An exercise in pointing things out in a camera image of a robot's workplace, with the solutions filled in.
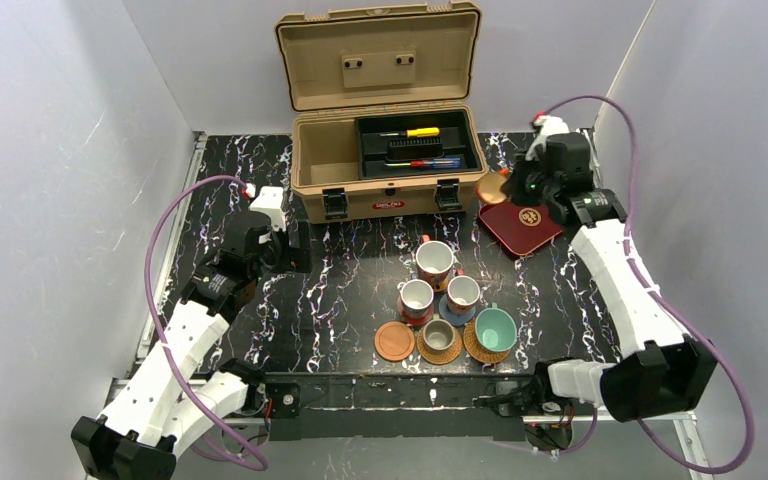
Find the small orange cup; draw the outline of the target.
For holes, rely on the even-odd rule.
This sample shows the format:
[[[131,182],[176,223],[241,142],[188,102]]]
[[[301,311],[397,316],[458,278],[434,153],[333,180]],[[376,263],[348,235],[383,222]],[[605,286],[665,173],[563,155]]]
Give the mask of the small orange cup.
[[[508,200],[508,195],[504,192],[504,184],[510,176],[509,168],[502,168],[499,171],[488,171],[475,186],[476,197],[488,205],[497,205]]]

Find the white cup dark outside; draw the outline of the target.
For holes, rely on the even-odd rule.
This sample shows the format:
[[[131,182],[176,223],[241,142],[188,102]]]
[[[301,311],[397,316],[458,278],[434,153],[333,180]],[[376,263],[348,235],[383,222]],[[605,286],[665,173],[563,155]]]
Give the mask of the white cup dark outside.
[[[412,279],[404,283],[399,291],[398,307],[411,317],[422,317],[426,311],[433,309],[434,290],[422,279]]]

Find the smooth wooden coaster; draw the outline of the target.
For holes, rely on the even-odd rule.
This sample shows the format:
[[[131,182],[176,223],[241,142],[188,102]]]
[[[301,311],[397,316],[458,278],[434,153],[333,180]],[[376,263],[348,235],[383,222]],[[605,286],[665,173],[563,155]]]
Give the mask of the smooth wooden coaster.
[[[416,348],[415,334],[406,324],[391,321],[378,328],[374,337],[377,354],[389,362],[407,359]]]

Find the red round coaster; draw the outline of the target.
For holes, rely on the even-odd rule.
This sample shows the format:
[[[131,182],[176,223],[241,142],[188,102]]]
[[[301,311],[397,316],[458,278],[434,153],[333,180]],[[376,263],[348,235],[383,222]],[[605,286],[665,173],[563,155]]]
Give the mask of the red round coaster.
[[[432,319],[434,315],[434,310],[429,309],[426,311],[425,315],[422,317],[411,317],[406,313],[406,311],[402,308],[402,306],[398,307],[398,312],[400,314],[400,320],[414,328],[420,328],[424,326]]]

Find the white cup floral pattern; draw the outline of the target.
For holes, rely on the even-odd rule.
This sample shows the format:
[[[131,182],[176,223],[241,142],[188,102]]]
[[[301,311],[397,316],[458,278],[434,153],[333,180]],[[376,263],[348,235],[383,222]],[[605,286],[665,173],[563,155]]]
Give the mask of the white cup floral pattern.
[[[423,235],[414,260],[419,279],[428,283],[436,293],[447,289],[455,263],[454,251],[448,243]]]

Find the small olive cup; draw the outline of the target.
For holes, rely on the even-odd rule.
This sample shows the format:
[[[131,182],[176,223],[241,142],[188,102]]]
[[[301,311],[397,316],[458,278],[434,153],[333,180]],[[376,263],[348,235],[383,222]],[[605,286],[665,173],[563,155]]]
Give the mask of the small olive cup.
[[[454,344],[455,328],[442,319],[430,320],[421,330],[421,338],[433,353],[445,353]]]

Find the blue round coaster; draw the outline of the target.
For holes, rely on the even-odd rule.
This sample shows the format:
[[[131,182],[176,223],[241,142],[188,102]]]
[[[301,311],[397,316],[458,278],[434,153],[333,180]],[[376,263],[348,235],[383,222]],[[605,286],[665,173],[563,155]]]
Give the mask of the blue round coaster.
[[[475,317],[477,312],[477,307],[473,306],[465,313],[453,313],[449,309],[447,297],[442,297],[439,300],[437,307],[440,317],[455,327],[464,326],[469,323]]]

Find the small white cup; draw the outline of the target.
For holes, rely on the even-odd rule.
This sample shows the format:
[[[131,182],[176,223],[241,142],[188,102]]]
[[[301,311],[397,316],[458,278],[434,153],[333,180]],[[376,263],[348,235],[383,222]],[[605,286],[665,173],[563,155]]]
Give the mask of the small white cup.
[[[458,269],[447,286],[447,307],[455,315],[464,315],[476,306],[480,295],[477,281]]]

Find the woven rattan coaster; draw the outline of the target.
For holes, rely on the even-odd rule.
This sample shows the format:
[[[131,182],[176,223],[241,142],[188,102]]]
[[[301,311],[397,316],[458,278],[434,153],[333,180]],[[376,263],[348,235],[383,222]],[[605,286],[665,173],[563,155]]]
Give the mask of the woven rattan coaster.
[[[463,351],[464,344],[460,332],[455,328],[455,341],[453,346],[445,353],[433,353],[424,344],[421,338],[421,330],[416,334],[417,348],[423,359],[433,365],[446,365],[453,362]]]
[[[467,353],[482,364],[498,364],[506,359],[510,350],[495,352],[485,348],[477,337],[475,321],[468,322],[463,331],[463,342]]]

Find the teal green bowl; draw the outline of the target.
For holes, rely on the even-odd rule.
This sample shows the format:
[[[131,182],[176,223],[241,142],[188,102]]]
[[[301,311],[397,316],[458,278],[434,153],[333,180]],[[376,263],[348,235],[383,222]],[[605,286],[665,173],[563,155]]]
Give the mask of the teal green bowl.
[[[507,352],[517,341],[518,327],[514,319],[497,303],[477,314],[474,329],[479,344],[491,352]]]

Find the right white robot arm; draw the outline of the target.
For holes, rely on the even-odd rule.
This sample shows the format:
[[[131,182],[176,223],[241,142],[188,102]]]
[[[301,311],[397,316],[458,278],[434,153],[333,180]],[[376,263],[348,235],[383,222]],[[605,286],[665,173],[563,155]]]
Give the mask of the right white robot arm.
[[[590,160],[582,133],[539,135],[519,154],[502,187],[514,204],[544,206],[553,221],[575,228],[570,246],[596,283],[619,337],[617,363],[540,363],[544,397],[605,407],[619,422],[690,411],[717,362],[653,299],[653,282],[633,255],[628,215],[613,191],[596,186]]]

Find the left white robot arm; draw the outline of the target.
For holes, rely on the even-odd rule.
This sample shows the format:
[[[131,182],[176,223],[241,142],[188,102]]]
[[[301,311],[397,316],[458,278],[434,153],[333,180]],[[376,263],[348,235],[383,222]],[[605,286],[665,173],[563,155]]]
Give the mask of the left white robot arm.
[[[312,269],[311,225],[298,241],[261,212],[235,218],[184,283],[171,319],[125,388],[97,416],[81,417],[71,440],[85,473],[96,479],[169,479],[178,458],[216,420],[237,412],[264,384],[251,363],[230,360],[207,383],[188,382],[208,349],[250,302],[264,273]]]

